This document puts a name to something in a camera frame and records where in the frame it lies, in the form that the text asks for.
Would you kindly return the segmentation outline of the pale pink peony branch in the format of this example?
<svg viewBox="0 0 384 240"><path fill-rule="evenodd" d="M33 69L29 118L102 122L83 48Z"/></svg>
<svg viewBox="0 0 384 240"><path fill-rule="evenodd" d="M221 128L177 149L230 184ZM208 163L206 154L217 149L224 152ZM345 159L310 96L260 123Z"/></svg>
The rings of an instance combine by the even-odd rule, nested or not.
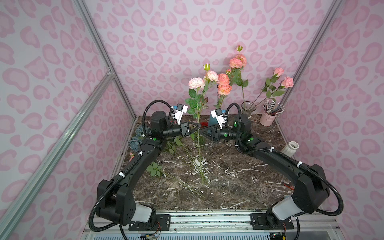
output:
<svg viewBox="0 0 384 240"><path fill-rule="evenodd" d="M198 129L202 127L201 120L200 120L202 111L208 108L207 103L209 99L206 97L206 93L218 81L218 75L216 72L211 70L210 64L204 64L203 69L205 71L205 74L203 77L191 78L190 81L188 82L189 97L185 100L187 105L189 106L187 113L192 115L193 119L196 120L197 122L196 127L198 127ZM197 141L197 147L198 147L198 158L197 158L197 163L195 163L196 170L200 175L202 184L207 185L209 183L209 180L203 168L204 159L203 159L202 150L201 150L202 137L200 135L199 130L196 130L193 133L193 135L195 140Z"/></svg>

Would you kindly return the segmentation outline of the clear ribbed glass vase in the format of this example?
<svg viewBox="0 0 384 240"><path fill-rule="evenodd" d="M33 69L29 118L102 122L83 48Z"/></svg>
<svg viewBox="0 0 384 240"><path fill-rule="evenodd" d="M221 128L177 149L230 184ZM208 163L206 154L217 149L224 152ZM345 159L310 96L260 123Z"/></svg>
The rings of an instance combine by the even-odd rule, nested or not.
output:
<svg viewBox="0 0 384 240"><path fill-rule="evenodd" d="M255 103L250 101L245 101L241 104L242 113L247 115L248 117L251 117L253 112L257 109L257 106Z"/></svg>

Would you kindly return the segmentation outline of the coral peony flower branch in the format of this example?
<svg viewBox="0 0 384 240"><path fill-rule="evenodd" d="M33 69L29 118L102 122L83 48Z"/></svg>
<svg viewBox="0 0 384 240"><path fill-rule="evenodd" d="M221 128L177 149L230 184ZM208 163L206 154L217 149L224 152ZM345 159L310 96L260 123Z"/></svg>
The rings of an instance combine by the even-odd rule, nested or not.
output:
<svg viewBox="0 0 384 240"><path fill-rule="evenodd" d="M218 101L217 108L221 108L225 98L231 93L232 86L230 80L231 69L227 69L225 73L219 74L218 78Z"/></svg>

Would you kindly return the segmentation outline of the pink peony flower branch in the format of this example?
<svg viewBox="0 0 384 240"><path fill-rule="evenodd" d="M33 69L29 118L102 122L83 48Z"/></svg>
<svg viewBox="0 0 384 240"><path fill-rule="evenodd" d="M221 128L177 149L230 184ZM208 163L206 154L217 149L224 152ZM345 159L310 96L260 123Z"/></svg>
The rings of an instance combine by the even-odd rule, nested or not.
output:
<svg viewBox="0 0 384 240"><path fill-rule="evenodd" d="M230 67L229 69L231 69L231 73L230 73L231 86L233 84L236 84L235 78L236 78L237 71L238 70L242 71L248 63L247 58L241 53L242 50L243 50L243 46L238 45L236 47L237 54L233 58L231 58L229 61L229 67Z"/></svg>

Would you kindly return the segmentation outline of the light pink rose with stem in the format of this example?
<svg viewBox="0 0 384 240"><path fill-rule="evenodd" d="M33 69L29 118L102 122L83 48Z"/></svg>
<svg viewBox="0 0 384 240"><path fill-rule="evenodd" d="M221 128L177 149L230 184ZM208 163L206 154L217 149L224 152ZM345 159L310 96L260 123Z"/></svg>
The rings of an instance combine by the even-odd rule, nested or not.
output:
<svg viewBox="0 0 384 240"><path fill-rule="evenodd" d="M271 78L267 78L264 87L261 90L261 93L265 93L266 96L261 102L269 99L275 100L276 97L280 97L285 94L287 89L290 89L294 86L294 79L291 77L285 77L277 85L277 81L280 78L277 75L273 75Z"/></svg>

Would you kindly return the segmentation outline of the pink rose with long stem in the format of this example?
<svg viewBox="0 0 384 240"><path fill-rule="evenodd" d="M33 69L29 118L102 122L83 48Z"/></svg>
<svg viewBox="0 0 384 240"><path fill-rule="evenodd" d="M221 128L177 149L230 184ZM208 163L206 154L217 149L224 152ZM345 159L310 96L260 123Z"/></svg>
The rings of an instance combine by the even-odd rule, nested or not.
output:
<svg viewBox="0 0 384 240"><path fill-rule="evenodd" d="M269 87L271 84L274 84L279 78L280 76L285 72L285 70L283 68L276 68L274 71L273 71L273 74L270 78L267 78L266 79L266 82L265 82L265 87Z"/></svg>

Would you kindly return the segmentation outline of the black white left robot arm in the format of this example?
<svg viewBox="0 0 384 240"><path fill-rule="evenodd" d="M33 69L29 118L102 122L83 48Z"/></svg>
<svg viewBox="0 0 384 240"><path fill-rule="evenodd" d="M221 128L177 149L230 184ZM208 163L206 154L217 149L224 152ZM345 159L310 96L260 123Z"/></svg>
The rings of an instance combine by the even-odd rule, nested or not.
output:
<svg viewBox="0 0 384 240"><path fill-rule="evenodd" d="M156 103L165 104L170 111L156 111L151 116L151 128L146 129L142 122L142 141L138 152L111 180L103 180L97 187L97 200L89 215L88 225L93 232L106 231L114 226L122 229L127 225L139 226L141 231L160 229L154 208L138 204L133 196L137 182L147 168L165 149L167 141L175 137L187 137L201 126L190 129L189 123L183 123L182 116L188 106L171 106L163 100L154 100L145 108L147 112Z"/></svg>

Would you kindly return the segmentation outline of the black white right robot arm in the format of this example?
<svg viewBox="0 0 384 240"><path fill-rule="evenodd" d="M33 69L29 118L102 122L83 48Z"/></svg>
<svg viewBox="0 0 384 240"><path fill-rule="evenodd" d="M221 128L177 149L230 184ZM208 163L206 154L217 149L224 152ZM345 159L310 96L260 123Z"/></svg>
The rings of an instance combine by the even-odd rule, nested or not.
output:
<svg viewBox="0 0 384 240"><path fill-rule="evenodd" d="M344 201L339 191L327 180L324 169L296 161L270 146L252 133L252 123L246 115L238 113L233 125L228 123L230 108L211 112L216 122L199 130L200 135L213 141L232 140L243 155L261 160L279 171L294 185L293 194L272 205L266 213L268 225L314 212L326 216L341 215Z"/></svg>

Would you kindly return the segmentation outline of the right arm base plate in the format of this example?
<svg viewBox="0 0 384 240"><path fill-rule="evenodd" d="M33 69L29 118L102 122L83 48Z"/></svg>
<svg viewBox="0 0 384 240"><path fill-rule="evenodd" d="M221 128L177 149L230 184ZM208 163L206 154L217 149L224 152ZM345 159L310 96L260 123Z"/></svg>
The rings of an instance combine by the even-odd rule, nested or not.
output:
<svg viewBox="0 0 384 240"><path fill-rule="evenodd" d="M253 227L253 230L283 231L293 230L295 228L290 218L281 221L272 214L253 213L250 214L250 219L250 225Z"/></svg>

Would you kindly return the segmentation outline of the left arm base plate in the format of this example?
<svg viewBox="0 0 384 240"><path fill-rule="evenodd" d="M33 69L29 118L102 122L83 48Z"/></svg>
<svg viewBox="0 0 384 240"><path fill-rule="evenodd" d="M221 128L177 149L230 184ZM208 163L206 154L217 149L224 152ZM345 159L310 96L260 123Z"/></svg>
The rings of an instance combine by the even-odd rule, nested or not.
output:
<svg viewBox="0 0 384 240"><path fill-rule="evenodd" d="M155 232L169 231L171 223L171 215L159 215L151 216L146 223L135 222L129 226L130 232Z"/></svg>

